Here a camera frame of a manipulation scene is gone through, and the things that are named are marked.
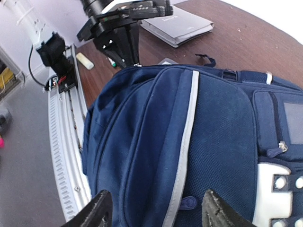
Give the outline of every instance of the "wooden surface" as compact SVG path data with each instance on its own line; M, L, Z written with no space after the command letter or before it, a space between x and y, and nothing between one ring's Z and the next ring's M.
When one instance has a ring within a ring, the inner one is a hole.
M267 22L219 0L190 0L176 5L214 22L214 31L174 49L149 32L140 30L140 61L155 65L168 57L180 64L202 65L195 53L208 54L217 68L270 71L303 87L303 45ZM118 71L92 42L78 49L95 63L80 75L88 106Z

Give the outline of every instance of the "white wall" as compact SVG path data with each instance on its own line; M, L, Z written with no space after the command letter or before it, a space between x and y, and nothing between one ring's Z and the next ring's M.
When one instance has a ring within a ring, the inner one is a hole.
M76 35L88 20L80 0L31 0L31 2L54 31L64 37L67 45L72 43L80 45ZM9 10L0 5L0 46L20 69L28 74L27 60L31 42L22 28L16 26L16 21ZM33 54L31 62L33 71L42 66L37 53Z
M303 44L302 0L222 0L247 11Z

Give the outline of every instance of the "navy blue bag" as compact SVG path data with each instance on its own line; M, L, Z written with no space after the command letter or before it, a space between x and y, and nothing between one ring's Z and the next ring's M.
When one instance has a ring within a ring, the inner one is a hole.
M303 91L270 73L127 68L88 111L82 163L114 227L201 226L208 189L256 226L303 224Z

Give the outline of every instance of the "buckle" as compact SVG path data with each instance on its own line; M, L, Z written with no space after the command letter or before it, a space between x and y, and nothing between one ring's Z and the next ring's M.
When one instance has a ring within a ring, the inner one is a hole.
M221 78L227 80L238 81L238 73L232 70L224 70L221 74Z

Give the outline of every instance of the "gray floor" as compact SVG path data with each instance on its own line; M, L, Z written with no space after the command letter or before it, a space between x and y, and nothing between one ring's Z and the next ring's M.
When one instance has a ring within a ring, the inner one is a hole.
M47 79L47 71L40 75ZM64 223L48 132L47 94L33 80L2 103L13 122L0 149L0 227L58 227Z

